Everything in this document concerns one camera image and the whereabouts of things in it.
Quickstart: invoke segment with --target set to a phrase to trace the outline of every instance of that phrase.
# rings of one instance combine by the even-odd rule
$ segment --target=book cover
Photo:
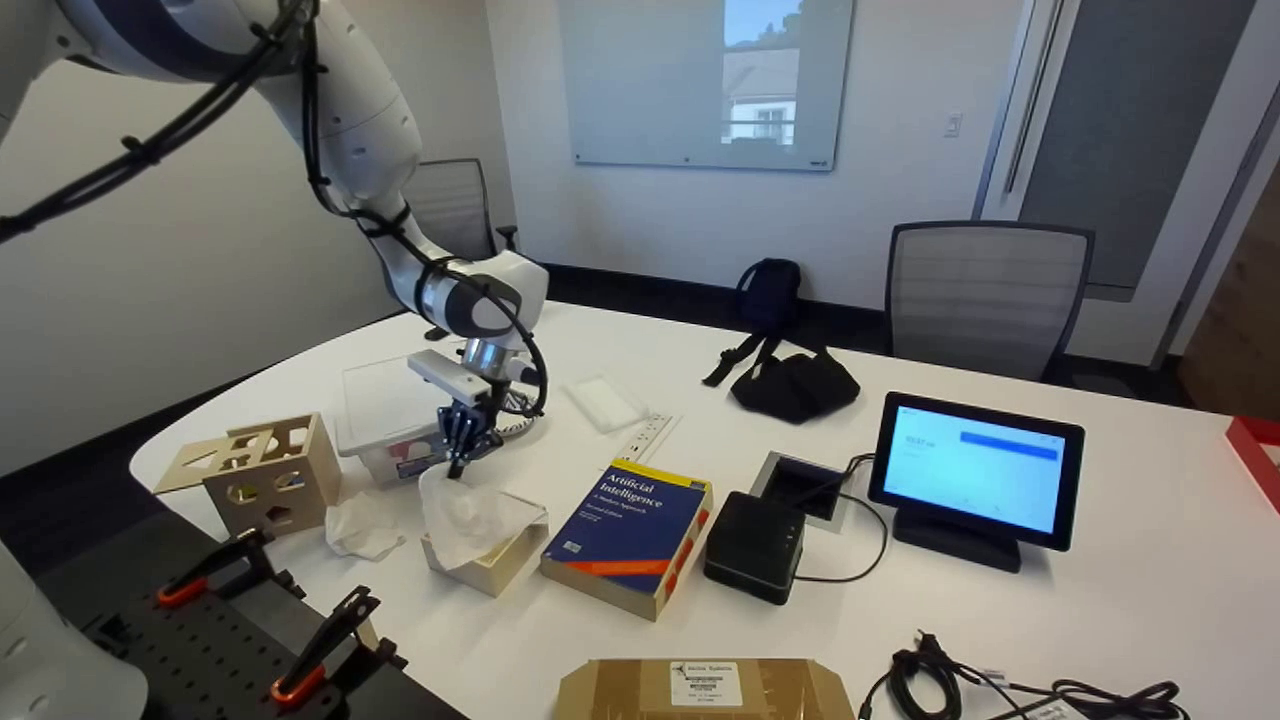
[[[612,459],[546,548],[539,570],[656,621],[683,575],[710,512],[710,484]]]

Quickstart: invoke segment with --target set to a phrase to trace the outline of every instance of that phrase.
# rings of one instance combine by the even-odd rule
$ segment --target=monitor
[[[929,395],[886,395],[872,499],[892,537],[1020,568],[1020,540],[1073,548],[1086,426]]]

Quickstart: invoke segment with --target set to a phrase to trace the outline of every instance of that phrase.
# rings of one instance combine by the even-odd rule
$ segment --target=black power adapter
[[[706,575],[789,603],[799,563],[804,512],[731,490],[706,552]]]

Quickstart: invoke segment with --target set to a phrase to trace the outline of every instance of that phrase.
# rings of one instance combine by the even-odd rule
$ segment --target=black clamp
[[[291,585],[290,570],[276,570],[274,559],[267,559],[267,532],[260,527],[250,527],[233,540],[226,540],[219,548],[211,548],[209,557],[201,557],[183,575],[175,575],[173,585],[163,585],[156,593],[156,609],[181,609],[181,603],[192,603],[201,594],[211,593],[211,570],[219,568],[233,568],[233,563],[250,563],[246,575],[229,581],[219,593],[233,594],[233,586],[250,586],[250,585],[260,585],[260,581],[280,581],[290,593],[301,594],[301,586]]]
[[[342,677],[347,664],[383,664],[397,658],[394,639],[371,639],[370,614],[377,613],[377,594],[360,585],[354,586],[313,631],[307,647],[291,658],[291,669],[274,682],[274,705],[276,707],[301,707],[307,705],[329,680],[345,682]],[[337,664],[329,677],[329,658],[356,639],[356,647]]]

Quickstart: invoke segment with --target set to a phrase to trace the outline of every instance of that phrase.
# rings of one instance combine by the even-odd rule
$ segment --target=screen display
[[[1086,426],[889,390],[872,499],[1069,548]]]
[[[1061,474],[1061,435],[899,409],[886,489],[920,502],[1052,532]]]

